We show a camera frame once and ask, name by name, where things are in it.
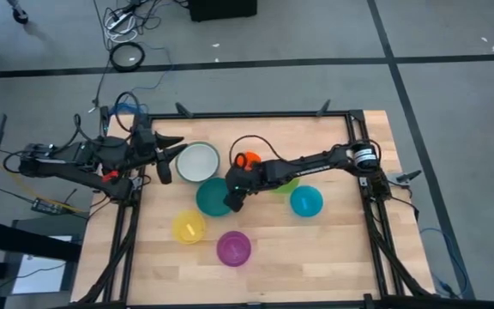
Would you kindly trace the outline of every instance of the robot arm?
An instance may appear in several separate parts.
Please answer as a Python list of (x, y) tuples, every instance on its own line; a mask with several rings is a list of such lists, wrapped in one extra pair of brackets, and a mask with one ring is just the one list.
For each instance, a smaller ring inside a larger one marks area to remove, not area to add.
[[(244, 154), (238, 154), (235, 162), (242, 155)], [(375, 147), (367, 141), (360, 141), (334, 145), (329, 151), (300, 157), (294, 161), (276, 159), (255, 163), (250, 170), (234, 163), (226, 174), (228, 194), (224, 203), (233, 211), (239, 212), (243, 207), (243, 200), (250, 194), (273, 190), (297, 177), (329, 169), (342, 169), (353, 176), (366, 177), (375, 183), (375, 187), (380, 188), (382, 195), (389, 196), (389, 185), (380, 168)]]
[[(27, 177), (66, 179), (124, 201), (134, 190), (132, 181), (124, 177), (129, 170), (156, 164), (161, 182), (171, 183), (169, 163), (187, 144), (171, 146), (183, 139), (153, 132), (148, 117), (136, 115), (127, 139), (99, 136), (95, 140), (74, 142), (61, 148), (28, 144), (21, 151), (18, 171)], [(102, 176), (97, 174), (99, 167), (102, 167)]]

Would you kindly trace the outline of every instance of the purple bowl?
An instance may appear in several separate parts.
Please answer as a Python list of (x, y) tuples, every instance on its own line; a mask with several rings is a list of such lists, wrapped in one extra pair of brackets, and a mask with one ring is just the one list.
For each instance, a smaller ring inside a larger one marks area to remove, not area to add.
[(227, 266), (243, 265), (250, 256), (250, 241), (244, 233), (231, 231), (220, 237), (216, 246), (216, 254)]

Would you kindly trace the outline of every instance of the wooden table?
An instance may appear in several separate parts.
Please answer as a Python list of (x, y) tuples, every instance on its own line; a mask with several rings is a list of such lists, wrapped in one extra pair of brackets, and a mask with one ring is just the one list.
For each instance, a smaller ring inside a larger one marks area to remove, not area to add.
[[(364, 115), (369, 136), (383, 148), (383, 169), (401, 172), (386, 112)], [(126, 136), (113, 120), (109, 135)], [(123, 121), (130, 123), (132, 118), (123, 116)], [(288, 159), (347, 142), (346, 123), (335, 117), (157, 120), (154, 128), (163, 135), (184, 136), (186, 142), (213, 144), (220, 153), (220, 177), (229, 167), (232, 142), (245, 134), (266, 137)], [(274, 158), (256, 139), (243, 140), (234, 150), (253, 150), (263, 160)], [(181, 245), (171, 236), (172, 219), (185, 209), (196, 209), (198, 185), (182, 180), (174, 167), (173, 162), (170, 185), (159, 182), (154, 167), (146, 169), (154, 181), (142, 193), (128, 305), (360, 300), (366, 293), (378, 298), (358, 180), (350, 174), (332, 170), (300, 179), (301, 185), (315, 186), (324, 197), (323, 210), (315, 217), (295, 216), (288, 196), (262, 192), (245, 199), (237, 214), (205, 216), (204, 240)], [(402, 189), (392, 191), (408, 200)], [(413, 210), (394, 200), (387, 201), (386, 208), (398, 258), (433, 292)], [(72, 300), (81, 298), (104, 269), (116, 213), (117, 206), (108, 206), (89, 221)], [(247, 234), (253, 246), (250, 260), (238, 268), (223, 265), (216, 256), (217, 239), (231, 230)], [(120, 278), (118, 271), (115, 291)]]

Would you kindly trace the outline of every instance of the black box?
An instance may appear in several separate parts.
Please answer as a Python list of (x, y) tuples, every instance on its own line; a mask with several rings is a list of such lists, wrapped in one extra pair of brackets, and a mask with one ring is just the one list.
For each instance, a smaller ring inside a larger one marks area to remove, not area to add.
[(188, 0), (192, 21), (256, 15), (257, 0)]

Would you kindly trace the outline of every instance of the blue bowl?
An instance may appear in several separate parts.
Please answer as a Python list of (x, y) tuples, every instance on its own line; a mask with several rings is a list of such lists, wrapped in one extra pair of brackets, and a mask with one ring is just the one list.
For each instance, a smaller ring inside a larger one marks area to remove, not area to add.
[(323, 196), (318, 189), (301, 185), (291, 194), (291, 207), (297, 215), (311, 217), (317, 215), (323, 208)]

